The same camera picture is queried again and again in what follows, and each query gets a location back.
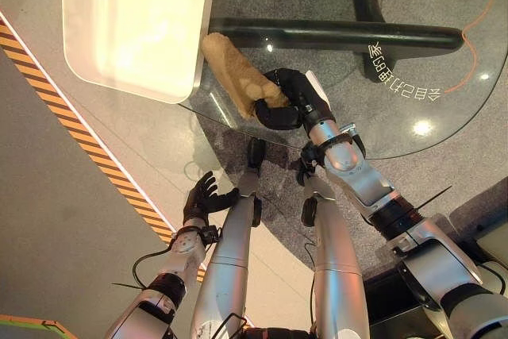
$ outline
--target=glass table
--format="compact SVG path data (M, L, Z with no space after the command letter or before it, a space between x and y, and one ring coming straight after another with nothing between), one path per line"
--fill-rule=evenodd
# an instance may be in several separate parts
M482 108L508 47L507 0L213 0L209 31L229 36L262 72L311 70L339 125L355 122L372 159L452 136ZM205 65L181 104L293 147L303 129L246 121Z

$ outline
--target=gray floor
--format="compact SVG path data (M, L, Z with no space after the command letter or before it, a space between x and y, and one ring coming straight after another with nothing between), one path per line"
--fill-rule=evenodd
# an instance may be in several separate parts
M164 243L98 170L0 51L0 314L57 320L101 337L137 291L136 258ZM159 259L140 266L152 279ZM197 289L175 320L187 337ZM0 326L0 338L56 337Z

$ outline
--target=warning tape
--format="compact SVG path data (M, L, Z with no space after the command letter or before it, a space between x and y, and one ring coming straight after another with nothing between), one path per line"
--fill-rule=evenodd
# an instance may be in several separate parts
M150 225L160 240L168 244L176 229L81 117L61 89L55 85L2 13L0 13L0 47L83 151L107 176L144 222ZM203 281L205 270L206 267L202 264L198 271L199 282Z
M36 318L15 317L13 315L0 314L0 325L16 326L25 329L45 329L58 334L64 339L78 339L68 329L63 327L57 321L48 321Z

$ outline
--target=robotic hand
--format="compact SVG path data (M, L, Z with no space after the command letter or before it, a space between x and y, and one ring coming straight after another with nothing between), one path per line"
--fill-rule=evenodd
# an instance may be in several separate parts
M475 263L370 166L355 125L337 126L329 101L314 74L277 69L266 76L280 86L291 105L268 109L266 102L258 100L256 114L260 122L270 129L296 129L303 125L310 138L302 150L299 182L307 187L316 178L312 176L315 167L318 164L324 167L329 179L338 183L356 202L364 220L387 239L389 247L401 259L398 266L401 276L427 315L448 338L504 337L508 326L508 300L484 289ZM329 197L325 194L314 188L303 208L304 224L314 225L319 215L319 200ZM316 276L318 292L318 270ZM348 289L355 285L342 281L342 284L336 282L335 287L347 295ZM333 286L329 280L325 280L325 285ZM317 307L317 334L323 337L319 332L319 314ZM333 324L337 324L337 317L332 317ZM350 319L360 318L356 315Z
M174 337L169 326L187 288L195 283L205 246L219 240L215 226L209 226L208 214L233 206L240 197L237 188L225 195L217 195L216 190L210 171L190 191L183 208L183 228L164 251L168 252L166 265L110 327L106 338Z
M189 192L183 207L184 225L192 218L200 218L208 226L208 214L230 208L240 197L238 188L224 195L217 195L216 190L214 174L208 171Z

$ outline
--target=silver metal arm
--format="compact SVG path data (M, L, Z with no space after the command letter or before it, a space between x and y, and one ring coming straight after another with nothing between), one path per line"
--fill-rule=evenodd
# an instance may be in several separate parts
M328 184L315 175L306 177L304 182L306 197L316 200L317 337L368 339L364 284L344 217Z
M329 120L315 125L309 137L320 146L350 133L352 127L338 129ZM506 329L508 299L481 287L478 268L471 258L406 202L364 159L354 141L328 146L323 164L328 178L341 185L365 220L374 223L388 239L388 246L402 258L399 265L402 277L428 315L437 314L449 327L453 339L494 336L496 330ZM443 326L437 328L445 332Z
M205 222L193 218L185 226L202 228ZM156 279L125 309L106 332L107 339L166 339L187 288L196 282L205 249L197 232L178 235L167 255L166 265Z
M194 308L190 328L193 339L210 339L231 313L244 315L248 250L258 182L257 171L247 168L238 183L240 200L228 211L222 226L222 239L206 269ZM231 337L240 326L240 319L230 318L217 338Z

